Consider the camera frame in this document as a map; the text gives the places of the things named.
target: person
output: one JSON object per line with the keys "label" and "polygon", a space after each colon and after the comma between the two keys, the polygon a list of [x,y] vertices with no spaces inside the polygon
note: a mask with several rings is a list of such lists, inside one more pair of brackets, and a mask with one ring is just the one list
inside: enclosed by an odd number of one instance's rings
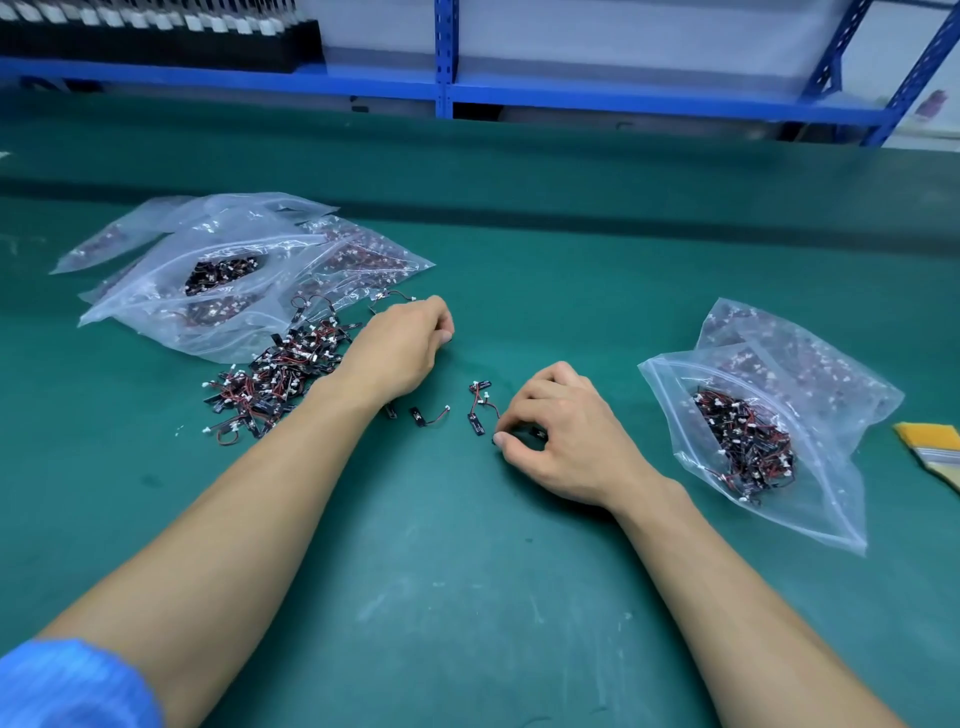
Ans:
{"label": "person", "polygon": [[[0,659],[0,725],[199,725],[266,632],[364,429],[383,404],[420,385],[453,334],[438,297],[374,316],[340,368],[316,381],[269,437],[152,543]],[[324,430],[322,448],[317,421],[338,423]],[[511,434],[521,424],[546,429],[543,451]],[[547,490],[610,511],[679,625],[723,725],[903,725],[709,526],[684,488],[650,466],[569,364],[533,375],[493,439]]]}

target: paintbrush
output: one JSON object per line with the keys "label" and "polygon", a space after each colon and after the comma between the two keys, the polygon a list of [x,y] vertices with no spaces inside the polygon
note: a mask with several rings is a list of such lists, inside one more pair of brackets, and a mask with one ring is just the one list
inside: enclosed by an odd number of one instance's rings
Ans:
{"label": "paintbrush", "polygon": [[960,493],[960,432],[950,425],[899,423],[894,430],[924,467]]}

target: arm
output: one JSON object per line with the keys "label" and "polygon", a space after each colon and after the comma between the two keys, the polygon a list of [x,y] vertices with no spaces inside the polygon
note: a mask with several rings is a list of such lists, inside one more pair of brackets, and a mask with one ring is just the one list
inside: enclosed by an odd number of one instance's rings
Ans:
{"label": "arm", "polygon": [[[543,452],[509,434],[521,423],[547,430]],[[508,462],[548,490],[613,513],[680,626],[725,726],[903,728],[710,527],[680,484],[646,462],[568,364],[528,381],[493,439]]]}
{"label": "arm", "polygon": [[377,314],[335,374],[40,638],[118,655],[151,685],[168,728],[199,725],[274,618],[367,424],[420,384],[452,335],[437,297]]}

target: pink object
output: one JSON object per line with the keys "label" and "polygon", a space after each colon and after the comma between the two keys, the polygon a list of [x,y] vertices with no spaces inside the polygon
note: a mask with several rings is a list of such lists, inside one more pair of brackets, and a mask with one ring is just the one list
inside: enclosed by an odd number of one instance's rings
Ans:
{"label": "pink object", "polygon": [[943,90],[936,90],[921,101],[920,105],[917,107],[915,113],[917,116],[920,116],[924,121],[929,121],[938,113],[940,109],[944,107],[944,103],[947,102],[947,92]]}

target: blue metal post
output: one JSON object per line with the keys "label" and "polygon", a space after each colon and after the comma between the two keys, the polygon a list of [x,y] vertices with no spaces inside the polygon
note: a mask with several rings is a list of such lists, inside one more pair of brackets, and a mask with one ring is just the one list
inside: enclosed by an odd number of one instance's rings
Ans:
{"label": "blue metal post", "polygon": [[437,116],[453,118],[453,101],[447,88],[457,80],[460,60],[460,0],[434,0],[434,33],[437,45]]}
{"label": "blue metal post", "polygon": [[853,34],[856,33],[856,29],[860,27],[860,22],[863,20],[863,16],[867,14],[867,10],[870,9],[872,2],[873,0],[852,0],[843,15],[843,19],[840,21],[836,33],[834,33],[833,38],[830,39],[827,50],[824,51],[820,62],[817,63],[817,67],[813,70],[813,75],[810,76],[810,80],[806,82],[804,97],[814,97],[823,94],[825,90],[827,90],[827,82],[831,82],[829,93],[841,90],[843,81],[837,72],[840,67],[840,58],[843,56],[843,52],[847,50],[847,46],[850,45]]}
{"label": "blue metal post", "polygon": [[930,82],[930,79],[933,78],[933,74],[937,72],[940,64],[953,50],[957,40],[960,40],[960,3],[953,6],[953,10],[949,12],[944,24],[940,26],[937,35],[926,46],[920,58],[910,69],[910,73],[903,79],[897,93],[890,99],[890,103],[887,104],[887,109],[893,112],[890,119],[883,125],[873,128],[864,137],[861,146],[883,146],[883,142],[894,132],[903,116],[910,111],[913,103]]}

